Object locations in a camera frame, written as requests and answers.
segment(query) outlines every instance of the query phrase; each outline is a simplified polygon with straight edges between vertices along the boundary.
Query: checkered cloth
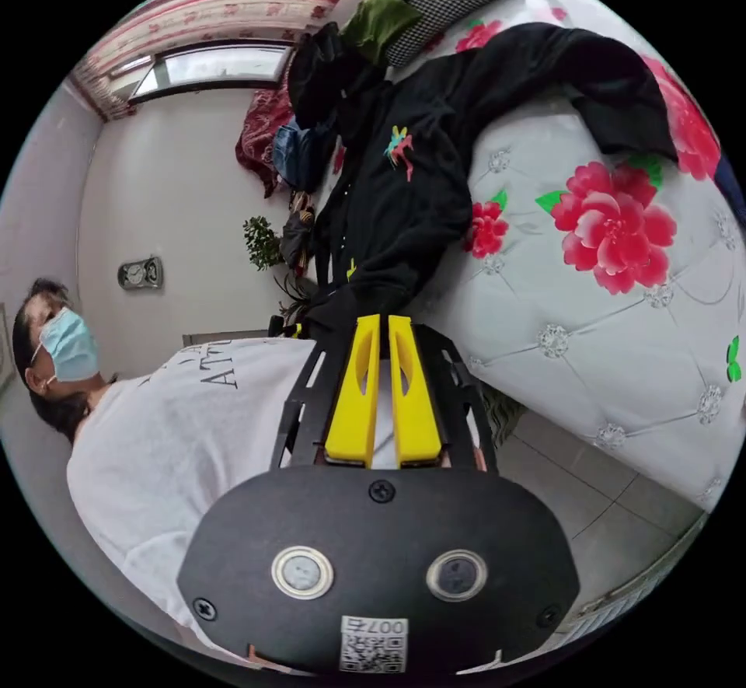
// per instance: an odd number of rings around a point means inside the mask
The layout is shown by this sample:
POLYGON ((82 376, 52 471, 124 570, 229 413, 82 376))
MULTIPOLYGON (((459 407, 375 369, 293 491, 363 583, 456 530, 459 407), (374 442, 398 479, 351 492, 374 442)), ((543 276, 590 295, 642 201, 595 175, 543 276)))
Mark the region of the checkered cloth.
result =
POLYGON ((386 49, 386 59, 391 66, 401 68, 410 63, 423 48, 440 33, 447 30, 471 12, 492 4, 496 0, 408 0, 422 14, 417 24, 408 28, 386 49))

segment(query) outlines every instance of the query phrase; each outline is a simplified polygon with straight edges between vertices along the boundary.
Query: person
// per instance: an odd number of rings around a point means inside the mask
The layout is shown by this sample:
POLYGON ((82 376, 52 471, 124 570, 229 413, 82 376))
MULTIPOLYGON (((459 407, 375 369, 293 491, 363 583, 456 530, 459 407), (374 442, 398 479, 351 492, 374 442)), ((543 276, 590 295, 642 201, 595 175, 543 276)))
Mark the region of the person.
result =
MULTIPOLYGON (((150 375, 105 379, 64 286, 38 279, 16 315, 16 367, 39 418, 72 445, 67 482, 83 524, 135 587, 208 647, 176 585, 180 565, 207 510, 269 469, 284 401, 313 346, 217 341, 177 351, 150 375)), ((392 466, 386 385, 382 369, 378 466, 392 466)))

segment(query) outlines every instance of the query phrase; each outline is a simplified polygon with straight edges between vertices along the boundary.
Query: potted plant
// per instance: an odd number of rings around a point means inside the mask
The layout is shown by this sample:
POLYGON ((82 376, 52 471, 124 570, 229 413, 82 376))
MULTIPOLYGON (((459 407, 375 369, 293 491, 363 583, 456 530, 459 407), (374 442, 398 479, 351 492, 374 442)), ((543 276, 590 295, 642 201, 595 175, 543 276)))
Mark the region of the potted plant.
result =
POLYGON ((258 271, 266 271, 284 263, 280 254, 280 238, 263 216, 253 216, 243 222, 243 236, 249 260, 258 271))

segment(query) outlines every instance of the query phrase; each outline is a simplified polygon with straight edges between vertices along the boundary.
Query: white t-shirt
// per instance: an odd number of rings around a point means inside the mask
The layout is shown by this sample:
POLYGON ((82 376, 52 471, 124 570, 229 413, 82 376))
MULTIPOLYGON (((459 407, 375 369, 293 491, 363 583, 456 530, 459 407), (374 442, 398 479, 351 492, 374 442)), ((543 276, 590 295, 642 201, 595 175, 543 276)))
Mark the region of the white t-shirt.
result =
MULTIPOLYGON (((149 377, 115 382, 75 441, 68 486, 83 524, 132 584, 207 646, 215 648, 176 576, 207 510, 269 469, 284 401, 313 345, 267 338, 184 348, 149 377)), ((384 365, 376 446, 375 466, 395 467, 384 365)))

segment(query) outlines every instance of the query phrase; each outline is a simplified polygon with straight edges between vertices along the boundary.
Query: qr code label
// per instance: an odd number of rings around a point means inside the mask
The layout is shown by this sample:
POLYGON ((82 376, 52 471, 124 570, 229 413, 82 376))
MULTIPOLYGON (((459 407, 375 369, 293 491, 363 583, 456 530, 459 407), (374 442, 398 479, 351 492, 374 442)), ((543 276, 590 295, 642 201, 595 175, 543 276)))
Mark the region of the qr code label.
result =
POLYGON ((341 672, 404 672, 406 618, 342 616, 341 672))

